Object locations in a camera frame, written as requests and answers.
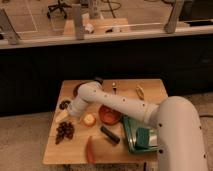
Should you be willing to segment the translucent grey gripper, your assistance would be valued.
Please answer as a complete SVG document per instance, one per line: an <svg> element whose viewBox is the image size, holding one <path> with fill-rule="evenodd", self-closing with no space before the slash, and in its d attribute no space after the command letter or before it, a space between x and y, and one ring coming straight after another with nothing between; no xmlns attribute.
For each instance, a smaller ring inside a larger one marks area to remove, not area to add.
<svg viewBox="0 0 213 171"><path fill-rule="evenodd" d="M86 102L83 101L80 97L76 97L71 103L68 105L67 110L64 109L58 113L55 118L55 122L59 123L65 120L69 114L74 117L80 117L86 109Z"/></svg>

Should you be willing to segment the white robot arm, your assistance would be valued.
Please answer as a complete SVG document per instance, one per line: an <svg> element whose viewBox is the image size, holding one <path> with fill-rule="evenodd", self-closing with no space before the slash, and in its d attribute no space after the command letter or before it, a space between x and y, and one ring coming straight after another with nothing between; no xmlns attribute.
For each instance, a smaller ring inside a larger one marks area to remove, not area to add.
<svg viewBox="0 0 213 171"><path fill-rule="evenodd" d="M67 111L55 121L63 121L68 116L80 117L93 102L157 130L158 171L208 171L200 118L189 100L170 96L156 105L105 92L99 82L93 81L79 86Z"/></svg>

